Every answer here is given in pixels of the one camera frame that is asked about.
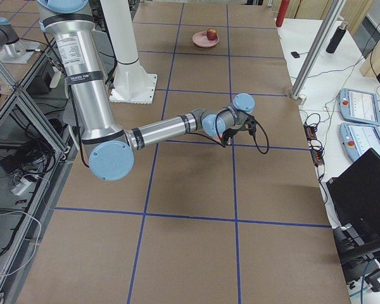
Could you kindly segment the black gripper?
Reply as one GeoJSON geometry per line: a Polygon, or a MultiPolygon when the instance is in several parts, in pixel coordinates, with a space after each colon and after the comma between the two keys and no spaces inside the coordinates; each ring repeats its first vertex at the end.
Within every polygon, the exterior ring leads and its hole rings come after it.
{"type": "Polygon", "coordinates": [[[238,132],[242,132],[242,131],[245,131],[245,127],[242,125],[240,126],[239,128],[235,128],[235,129],[227,129],[224,131],[223,133],[223,145],[224,146],[232,146],[232,138],[238,133],[238,132]]]}

